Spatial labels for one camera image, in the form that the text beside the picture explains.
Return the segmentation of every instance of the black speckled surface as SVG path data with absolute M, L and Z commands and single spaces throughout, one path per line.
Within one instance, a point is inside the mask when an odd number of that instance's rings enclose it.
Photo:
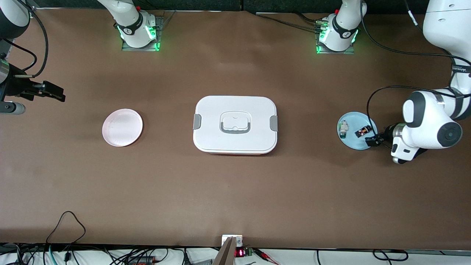
M 332 13 L 341 5 L 341 0 L 134 0 L 136 5 L 144 9 L 178 9 L 178 10 L 224 10 L 239 11 L 241 5 L 249 12 L 293 12 Z M 42 8 L 103 8 L 96 0 L 36 0 Z M 402 0 L 367 0 L 369 14 L 405 14 L 406 8 Z M 427 9 L 426 0 L 408 0 L 415 14 L 424 14 Z

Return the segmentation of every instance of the white plastic box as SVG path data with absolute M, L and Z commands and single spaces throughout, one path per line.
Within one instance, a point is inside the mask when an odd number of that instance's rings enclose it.
M 261 155 L 277 139 L 276 106 L 268 98 L 207 96 L 196 105 L 193 142 L 203 152 Z

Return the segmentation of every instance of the brown table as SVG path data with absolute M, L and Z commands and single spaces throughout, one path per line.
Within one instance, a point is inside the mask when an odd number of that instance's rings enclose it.
M 351 150 L 335 134 L 339 117 L 365 112 L 379 87 L 446 86 L 448 59 L 394 54 L 365 34 L 355 55 L 319 55 L 313 34 L 247 12 L 178 12 L 160 52 L 121 52 L 105 10 L 38 15 L 50 42 L 38 79 L 63 87 L 67 100 L 18 99 L 25 114 L 0 116 L 0 241 L 44 242 L 72 210 L 87 227 L 86 243 L 217 246 L 221 234 L 240 233 L 257 247 L 471 250 L 470 120 L 460 122 L 457 146 L 405 165 L 383 147 Z M 408 16 L 366 22 L 390 47 L 440 52 Z M 43 53 L 36 23 L 17 43 Z M 18 50 L 9 58 L 19 67 L 30 60 Z M 380 128 L 402 121 L 409 94 L 375 96 Z M 276 149 L 256 157 L 199 151 L 193 114 L 207 95 L 272 99 Z M 120 108 L 145 123 L 125 148 L 101 135 Z M 78 235 L 68 216 L 52 241 Z

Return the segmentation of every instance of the teal cable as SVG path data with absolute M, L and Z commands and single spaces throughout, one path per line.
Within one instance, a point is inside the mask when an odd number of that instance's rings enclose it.
M 52 255 L 51 246 L 49 246 L 49 256 L 51 256 L 52 263 L 54 263 L 54 265 L 57 265 L 56 259 L 55 259 L 54 256 Z

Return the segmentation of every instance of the light blue plate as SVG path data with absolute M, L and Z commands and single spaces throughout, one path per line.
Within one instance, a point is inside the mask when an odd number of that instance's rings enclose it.
M 347 124 L 349 125 L 349 129 L 347 130 L 347 136 L 345 139 L 340 138 L 340 130 L 339 130 L 339 124 L 345 120 Z M 374 123 L 373 120 L 371 120 L 371 123 L 373 125 L 373 128 L 376 133 L 378 133 L 378 128 L 376 128 L 376 124 Z M 348 112 L 344 114 L 340 120 L 337 122 L 337 135 L 339 136 L 339 139 L 348 147 L 355 149 L 355 150 L 365 150 L 370 148 L 366 142 L 365 138 L 366 137 L 372 137 L 374 136 L 373 131 L 363 135 L 362 137 L 358 138 L 355 135 L 355 132 L 360 130 L 361 128 L 369 125 L 368 121 L 368 116 L 361 112 Z

